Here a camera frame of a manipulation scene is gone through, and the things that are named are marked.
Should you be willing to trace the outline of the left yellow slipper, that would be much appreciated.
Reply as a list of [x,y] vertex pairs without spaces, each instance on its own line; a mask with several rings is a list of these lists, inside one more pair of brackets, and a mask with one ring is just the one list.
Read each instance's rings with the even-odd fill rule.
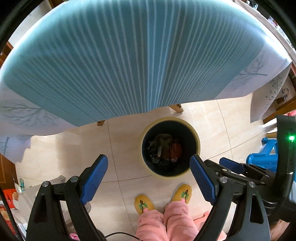
[[144,194],[135,197],[134,207],[139,215],[151,210],[155,210],[153,202]]

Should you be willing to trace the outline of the blue plastic stool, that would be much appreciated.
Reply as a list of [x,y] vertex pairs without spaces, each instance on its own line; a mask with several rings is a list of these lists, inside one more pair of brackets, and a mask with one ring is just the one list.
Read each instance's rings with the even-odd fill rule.
[[255,165],[276,172],[278,167],[278,141],[274,138],[263,138],[263,148],[259,153],[252,153],[246,158],[248,165]]

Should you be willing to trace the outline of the right yellow slipper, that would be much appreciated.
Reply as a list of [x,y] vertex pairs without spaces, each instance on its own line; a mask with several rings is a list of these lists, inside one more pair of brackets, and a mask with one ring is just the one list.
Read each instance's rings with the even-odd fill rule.
[[174,191],[171,202],[180,201],[188,204],[192,196],[192,187],[189,184],[181,183]]

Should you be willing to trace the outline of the white teal leaf tablecloth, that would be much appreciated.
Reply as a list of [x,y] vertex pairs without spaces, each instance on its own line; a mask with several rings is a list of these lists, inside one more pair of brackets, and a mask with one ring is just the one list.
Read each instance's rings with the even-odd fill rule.
[[33,136],[243,97],[291,62],[232,1],[67,1],[36,21],[1,66],[1,154],[17,163]]

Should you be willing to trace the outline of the yellow round trash bin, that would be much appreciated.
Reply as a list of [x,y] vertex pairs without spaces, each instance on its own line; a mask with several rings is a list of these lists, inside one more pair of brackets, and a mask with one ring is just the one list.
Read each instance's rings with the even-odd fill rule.
[[188,172],[190,158],[200,153],[195,129],[179,118],[160,118],[144,130],[139,153],[153,174],[174,178]]

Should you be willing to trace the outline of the yellow slipper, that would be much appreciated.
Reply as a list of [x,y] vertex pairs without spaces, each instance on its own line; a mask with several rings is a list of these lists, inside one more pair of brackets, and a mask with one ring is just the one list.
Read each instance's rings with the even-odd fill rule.
[[181,183],[174,191],[171,202],[180,201],[188,204],[192,196],[192,187],[189,184]]
[[134,207],[139,215],[151,210],[155,210],[153,202],[144,194],[135,197]]

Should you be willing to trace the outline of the brown paper cup carrier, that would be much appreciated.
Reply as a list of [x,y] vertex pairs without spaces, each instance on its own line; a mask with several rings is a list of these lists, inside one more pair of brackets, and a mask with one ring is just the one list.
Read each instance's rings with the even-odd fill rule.
[[167,133],[161,133],[156,136],[155,141],[158,158],[169,159],[169,149],[171,147],[172,140],[171,135]]

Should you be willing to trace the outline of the pink pants leg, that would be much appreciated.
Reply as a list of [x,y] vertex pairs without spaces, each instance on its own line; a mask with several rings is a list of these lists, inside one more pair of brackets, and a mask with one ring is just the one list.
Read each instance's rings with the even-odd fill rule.
[[170,202],[164,212],[163,240],[195,240],[207,217],[205,213],[195,222],[190,216],[189,207],[185,202]]
[[164,215],[157,210],[146,211],[138,217],[135,236],[140,240],[169,240]]

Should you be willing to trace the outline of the pink pants left leg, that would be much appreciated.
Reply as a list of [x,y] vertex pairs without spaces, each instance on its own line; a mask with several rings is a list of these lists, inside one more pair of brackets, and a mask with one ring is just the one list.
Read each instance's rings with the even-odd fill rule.
[[140,240],[169,240],[164,215],[157,210],[146,211],[138,217],[135,236]]

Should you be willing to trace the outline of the pink pants right leg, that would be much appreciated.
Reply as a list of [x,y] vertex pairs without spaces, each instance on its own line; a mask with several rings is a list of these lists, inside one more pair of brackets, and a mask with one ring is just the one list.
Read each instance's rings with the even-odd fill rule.
[[205,213],[195,222],[190,216],[189,207],[185,202],[170,202],[164,212],[163,240],[195,240],[207,217]]

